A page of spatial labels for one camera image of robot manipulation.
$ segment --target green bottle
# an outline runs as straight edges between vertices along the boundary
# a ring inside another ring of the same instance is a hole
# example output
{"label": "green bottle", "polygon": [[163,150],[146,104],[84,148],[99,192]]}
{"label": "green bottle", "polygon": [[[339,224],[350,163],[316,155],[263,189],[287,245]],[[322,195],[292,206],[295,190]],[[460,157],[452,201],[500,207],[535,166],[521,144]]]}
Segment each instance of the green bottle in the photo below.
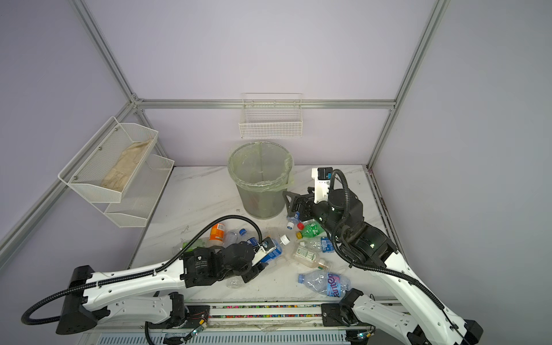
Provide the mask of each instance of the green bottle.
{"label": "green bottle", "polygon": [[303,225],[305,225],[305,228],[296,233],[298,239],[303,237],[316,237],[324,232],[324,229],[322,229],[322,226],[318,224],[316,220],[310,220],[303,223]]}

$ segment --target bottle label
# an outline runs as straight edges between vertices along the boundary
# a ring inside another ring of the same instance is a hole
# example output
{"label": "bottle label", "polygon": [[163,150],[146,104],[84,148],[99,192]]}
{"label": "bottle label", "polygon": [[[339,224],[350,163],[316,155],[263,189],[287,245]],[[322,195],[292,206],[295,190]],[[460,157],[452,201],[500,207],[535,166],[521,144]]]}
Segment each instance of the bottle label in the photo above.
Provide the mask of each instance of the bottle label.
{"label": "bottle label", "polygon": [[333,253],[335,250],[333,249],[332,242],[328,237],[323,237],[320,239],[321,249],[323,253]]}
{"label": "bottle label", "polygon": [[339,275],[328,273],[328,288],[326,294],[330,297],[341,297],[341,279]]}
{"label": "bottle label", "polygon": [[211,235],[209,236],[210,240],[222,241],[224,238],[224,224],[218,223],[211,228]]}
{"label": "bottle label", "polygon": [[316,222],[312,222],[311,224],[308,224],[307,228],[309,232],[312,234],[312,237],[316,237],[320,234],[320,227]]}
{"label": "bottle label", "polygon": [[308,250],[302,247],[297,248],[297,250],[295,251],[295,254],[309,260],[310,262],[313,262],[316,257],[316,254],[314,254],[313,252],[309,252]]}
{"label": "bottle label", "polygon": [[261,262],[269,262],[270,260],[275,259],[282,254],[282,247],[280,246],[278,241],[274,241],[272,239],[270,240],[272,241],[272,243],[274,243],[275,248],[273,251],[268,253],[264,258],[262,258]]}
{"label": "bottle label", "polygon": [[251,237],[249,240],[246,241],[250,245],[253,246],[253,249],[256,249],[259,246],[259,241],[255,237]]}

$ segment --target trash can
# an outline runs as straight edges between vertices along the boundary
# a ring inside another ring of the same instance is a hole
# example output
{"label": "trash can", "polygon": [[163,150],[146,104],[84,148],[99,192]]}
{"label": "trash can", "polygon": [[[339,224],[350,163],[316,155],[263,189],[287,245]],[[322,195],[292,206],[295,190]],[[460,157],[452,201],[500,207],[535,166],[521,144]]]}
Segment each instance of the trash can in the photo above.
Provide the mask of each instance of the trash can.
{"label": "trash can", "polygon": [[288,150],[272,142],[250,142],[230,155],[228,172],[247,213],[268,219],[281,212],[292,166]]}

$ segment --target white table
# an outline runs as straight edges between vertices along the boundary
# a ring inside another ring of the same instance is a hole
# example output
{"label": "white table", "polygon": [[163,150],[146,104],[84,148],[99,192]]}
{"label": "white table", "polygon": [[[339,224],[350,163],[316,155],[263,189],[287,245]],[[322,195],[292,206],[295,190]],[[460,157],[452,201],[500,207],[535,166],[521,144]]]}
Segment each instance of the white table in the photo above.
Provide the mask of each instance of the white table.
{"label": "white table", "polygon": [[[307,187],[314,186],[311,169],[318,166],[295,166],[294,184],[288,190],[306,194]],[[363,166],[333,166],[343,171],[350,189],[364,206],[364,220],[386,232],[375,204]],[[251,218],[261,228],[263,235],[267,229],[286,226],[286,211],[268,220],[258,220],[249,216],[243,209],[240,196],[226,167],[176,167],[167,183],[163,196],[152,217],[149,228],[136,252],[132,267],[139,267],[168,260],[173,256],[172,248],[182,240],[190,240],[213,220],[229,214]],[[223,222],[227,230],[246,228],[256,234],[253,227],[240,220]],[[368,272],[348,268],[345,261],[335,253],[322,254],[332,262],[332,272],[348,277],[354,288],[365,294],[374,294],[377,299],[393,298],[392,293]],[[297,283],[299,273],[312,269],[292,260],[284,264],[269,265],[265,271],[239,289],[231,289],[226,283],[217,282],[212,286],[195,286],[180,291],[187,302],[253,302],[253,301],[306,301],[336,300],[314,293]]]}

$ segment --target robotic arm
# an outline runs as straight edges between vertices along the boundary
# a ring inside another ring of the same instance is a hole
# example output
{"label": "robotic arm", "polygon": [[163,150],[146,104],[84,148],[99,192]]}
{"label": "robotic arm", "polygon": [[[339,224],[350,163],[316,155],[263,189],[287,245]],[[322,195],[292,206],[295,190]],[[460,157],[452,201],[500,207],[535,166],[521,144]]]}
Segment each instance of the robotic arm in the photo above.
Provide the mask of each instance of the robotic arm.
{"label": "robotic arm", "polygon": [[[482,335],[477,322],[462,319],[442,304],[418,279],[394,243],[364,222],[362,203],[348,189],[343,173],[318,168],[313,169],[312,176],[315,188],[309,188],[308,194],[283,192],[289,215],[299,211],[301,221],[316,219],[330,236],[337,254],[350,267],[378,277],[409,311],[409,314],[397,312],[352,289],[328,312],[324,312],[323,305],[323,316],[338,320],[343,326],[370,324],[410,345],[477,344]],[[333,188],[336,176],[342,189]],[[196,248],[187,252],[213,225],[231,218],[249,222],[257,230],[261,245],[253,248],[240,242],[222,249]],[[272,250],[273,242],[268,238],[262,240],[261,231],[252,220],[238,215],[224,216],[203,228],[166,262],[104,273],[94,272],[90,266],[77,267],[68,289],[33,305],[23,314],[22,322],[40,325],[58,321],[56,333],[73,334],[105,322],[141,321],[150,328],[193,328],[188,335],[191,338],[206,326],[208,307],[184,306],[183,296],[177,292],[166,296],[143,295],[212,285],[233,276],[241,276],[247,283],[265,268],[261,260]],[[38,308],[60,297],[65,297],[60,316],[30,317]]]}
{"label": "robotic arm", "polygon": [[[342,189],[334,189],[337,176]],[[368,323],[405,344],[477,344],[483,332],[479,324],[447,308],[420,281],[389,237],[364,222],[362,203],[349,190],[344,174],[327,167],[313,169],[312,177],[315,187],[308,194],[284,192],[288,215],[298,211],[301,221],[315,219],[349,267],[378,277],[410,313],[396,312],[352,289],[340,302],[339,315],[332,318],[347,326]]]}

